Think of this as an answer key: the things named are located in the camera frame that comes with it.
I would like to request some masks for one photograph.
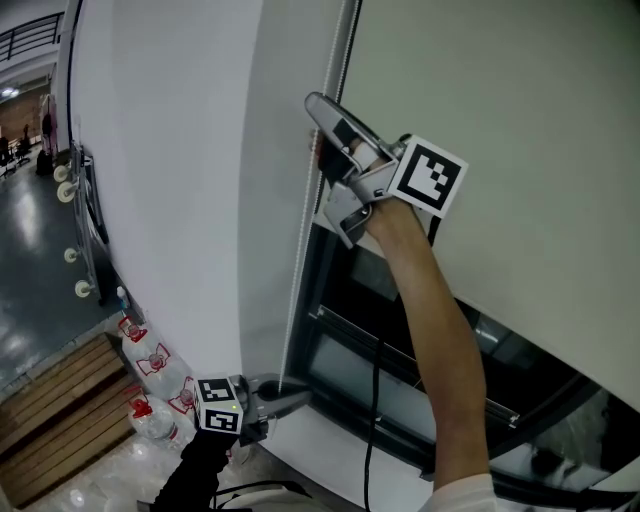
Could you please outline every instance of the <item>water bottle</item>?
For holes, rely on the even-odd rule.
[[[163,400],[172,400],[184,388],[191,369],[146,325],[138,326],[124,317],[118,324],[122,350],[145,387]]]
[[[169,444],[176,438],[178,426],[164,401],[145,394],[140,386],[127,392],[136,393],[129,399],[129,421],[138,434],[160,444]]]
[[[180,392],[167,403],[171,407],[173,419],[178,425],[185,443],[189,443],[196,435],[195,428],[195,380],[187,377]]]

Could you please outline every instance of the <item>caster wheel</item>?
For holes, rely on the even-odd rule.
[[[69,247],[64,250],[64,261],[67,263],[73,263],[78,259],[78,251],[76,251],[73,247]]]
[[[58,183],[62,183],[69,177],[70,171],[71,169],[69,169],[66,165],[59,165],[58,167],[56,167],[56,170],[53,171],[53,179]]]
[[[69,181],[63,181],[58,187],[58,199],[62,203],[70,203],[76,195],[76,187]]]
[[[91,285],[86,281],[78,281],[76,283],[76,295],[81,299],[89,296],[91,293]]]

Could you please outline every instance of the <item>white sleeve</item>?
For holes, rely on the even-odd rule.
[[[491,475],[475,475],[441,487],[420,512],[497,512]]]

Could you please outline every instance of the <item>wooden step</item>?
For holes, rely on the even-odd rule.
[[[134,380],[98,336],[0,405],[0,486],[23,507],[133,433]]]

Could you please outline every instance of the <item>railing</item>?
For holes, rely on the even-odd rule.
[[[47,44],[56,44],[63,12],[43,16],[0,34],[0,62]]]

